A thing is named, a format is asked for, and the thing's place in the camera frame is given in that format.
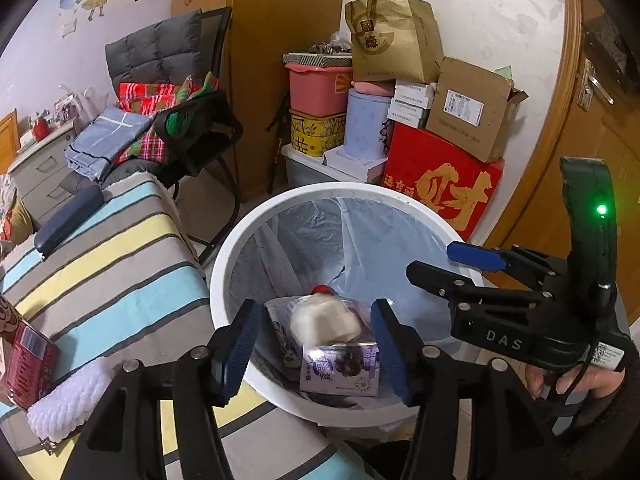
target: red plaid cloth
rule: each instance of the red plaid cloth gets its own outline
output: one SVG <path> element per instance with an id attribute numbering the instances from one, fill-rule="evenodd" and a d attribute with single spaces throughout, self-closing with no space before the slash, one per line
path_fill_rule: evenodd
<path id="1" fill-rule="evenodd" d="M 169 83 L 120 83 L 118 108 L 125 112 L 153 115 L 176 105 L 182 86 Z M 195 90 L 190 81 L 189 93 Z"/>
<path id="2" fill-rule="evenodd" d="M 217 78 L 213 79 L 212 85 L 214 89 L 218 88 L 219 81 Z M 120 83 L 118 108 L 125 112 L 154 115 L 157 112 L 185 102 L 191 94 L 201 89 L 194 85 L 191 77 L 188 77 L 183 85 Z M 167 164 L 170 161 L 170 155 L 171 153 L 167 150 L 164 140 L 158 137 L 154 128 L 151 127 L 147 133 L 120 154 L 116 163 L 122 164 L 130 158 L 142 158 L 143 160 Z"/>

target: red box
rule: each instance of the red box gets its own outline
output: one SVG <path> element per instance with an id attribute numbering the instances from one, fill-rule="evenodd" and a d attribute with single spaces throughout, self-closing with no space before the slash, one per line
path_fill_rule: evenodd
<path id="1" fill-rule="evenodd" d="M 501 158 L 485 164 L 427 130 L 396 123 L 382 185 L 422 202 L 468 240 L 503 169 Z"/>

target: purple drink carton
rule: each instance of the purple drink carton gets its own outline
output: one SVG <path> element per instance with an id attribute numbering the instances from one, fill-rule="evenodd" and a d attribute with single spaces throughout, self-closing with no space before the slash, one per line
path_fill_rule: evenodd
<path id="1" fill-rule="evenodd" d="M 379 380 L 380 354 L 375 343 L 303 348 L 300 368 L 302 392 L 375 397 Z"/>

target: striped bed sheet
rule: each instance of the striped bed sheet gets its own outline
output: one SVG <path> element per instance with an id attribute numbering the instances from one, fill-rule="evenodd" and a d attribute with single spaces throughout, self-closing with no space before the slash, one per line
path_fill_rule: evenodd
<path id="1" fill-rule="evenodd" d="M 1 290 L 60 348 L 56 379 L 98 356 L 114 367 L 176 360 L 213 333 L 209 290 L 164 187 L 138 173 L 105 191 L 105 204 L 46 260 L 33 237 L 0 264 Z M 243 383 L 214 408 L 236 480 L 366 480 L 362 460 L 318 429 L 274 407 Z M 173 407 L 161 402 L 168 480 L 181 480 Z M 0 404 L 0 429 L 34 480 L 59 480 L 77 437 L 49 456 L 26 414 Z"/>

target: folded blue cloth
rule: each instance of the folded blue cloth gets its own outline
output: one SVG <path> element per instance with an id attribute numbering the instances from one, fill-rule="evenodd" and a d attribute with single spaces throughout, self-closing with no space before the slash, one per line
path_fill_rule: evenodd
<path id="1" fill-rule="evenodd" d="M 66 148 L 69 167 L 94 182 L 118 155 L 151 126 L 153 117 L 107 108 Z"/>

